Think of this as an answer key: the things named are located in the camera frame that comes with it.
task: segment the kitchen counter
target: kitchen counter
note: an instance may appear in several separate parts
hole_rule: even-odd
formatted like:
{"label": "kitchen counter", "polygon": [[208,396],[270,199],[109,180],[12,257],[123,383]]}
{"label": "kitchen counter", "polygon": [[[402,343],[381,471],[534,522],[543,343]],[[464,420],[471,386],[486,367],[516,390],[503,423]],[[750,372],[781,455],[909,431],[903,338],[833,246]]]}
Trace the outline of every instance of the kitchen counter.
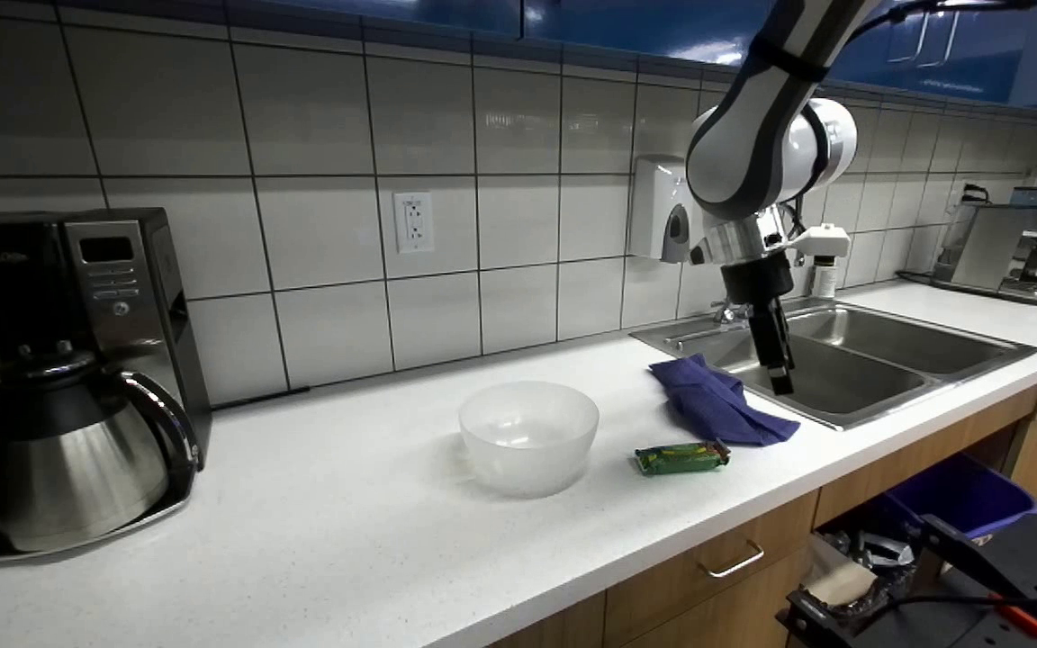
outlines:
{"label": "kitchen counter", "polygon": [[[842,301],[1037,344],[1022,301],[920,283]],[[225,411],[178,513],[0,567],[0,644],[486,644],[1037,386],[1028,355],[859,427],[804,420],[723,471],[645,477],[632,446],[692,438],[665,420],[650,359],[607,338]],[[522,377],[602,411],[589,471],[543,499],[478,489],[458,455],[458,402]]]}

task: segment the blue cloth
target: blue cloth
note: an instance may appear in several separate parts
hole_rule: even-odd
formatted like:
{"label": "blue cloth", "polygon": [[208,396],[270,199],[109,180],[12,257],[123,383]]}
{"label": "blue cloth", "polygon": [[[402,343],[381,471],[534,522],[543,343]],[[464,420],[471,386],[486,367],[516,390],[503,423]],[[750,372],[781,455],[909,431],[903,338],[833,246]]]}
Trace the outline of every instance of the blue cloth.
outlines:
{"label": "blue cloth", "polygon": [[704,367],[701,355],[650,362],[650,373],[661,386],[677,420],[689,423],[698,438],[719,438],[726,446],[770,446],[785,443],[798,427],[798,420],[751,411],[740,396],[740,383]]}

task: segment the electrical outlet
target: electrical outlet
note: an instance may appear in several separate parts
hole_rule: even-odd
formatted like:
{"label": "electrical outlet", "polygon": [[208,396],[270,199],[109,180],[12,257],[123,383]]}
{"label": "electrical outlet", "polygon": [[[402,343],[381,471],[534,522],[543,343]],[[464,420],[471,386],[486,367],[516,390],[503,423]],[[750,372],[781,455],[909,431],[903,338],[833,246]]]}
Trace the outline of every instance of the electrical outlet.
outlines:
{"label": "electrical outlet", "polygon": [[400,257],[435,252],[435,209],[428,194],[397,194]]}

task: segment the white bowl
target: white bowl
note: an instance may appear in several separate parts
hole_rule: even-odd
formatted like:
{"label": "white bowl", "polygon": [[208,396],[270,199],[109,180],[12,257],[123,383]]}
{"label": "white bowl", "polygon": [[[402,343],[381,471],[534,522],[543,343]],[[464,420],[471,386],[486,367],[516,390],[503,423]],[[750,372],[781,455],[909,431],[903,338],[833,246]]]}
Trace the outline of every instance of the white bowl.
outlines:
{"label": "white bowl", "polygon": [[458,411],[475,477],[512,498],[547,498],[585,471],[599,405],[575,390],[512,383]]}

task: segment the coffee maker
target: coffee maker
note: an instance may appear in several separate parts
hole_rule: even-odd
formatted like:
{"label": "coffee maker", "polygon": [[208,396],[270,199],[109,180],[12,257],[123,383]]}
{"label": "coffee maker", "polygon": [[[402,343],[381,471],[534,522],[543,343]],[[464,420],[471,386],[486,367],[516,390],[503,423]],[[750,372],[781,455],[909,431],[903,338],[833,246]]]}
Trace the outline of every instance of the coffee maker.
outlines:
{"label": "coffee maker", "polygon": [[[52,522],[61,530],[18,525],[8,533],[13,545],[0,530],[0,553],[20,537],[33,553],[103,541],[130,517],[153,522],[178,506],[208,446],[204,402],[162,209],[0,212],[0,525],[69,499]],[[48,493],[26,487],[49,464],[63,468],[42,475]],[[103,477],[103,493],[75,498],[82,471]],[[96,522],[103,505],[130,512]]]}
{"label": "coffee maker", "polygon": [[965,200],[930,281],[1037,301],[1037,205]]}

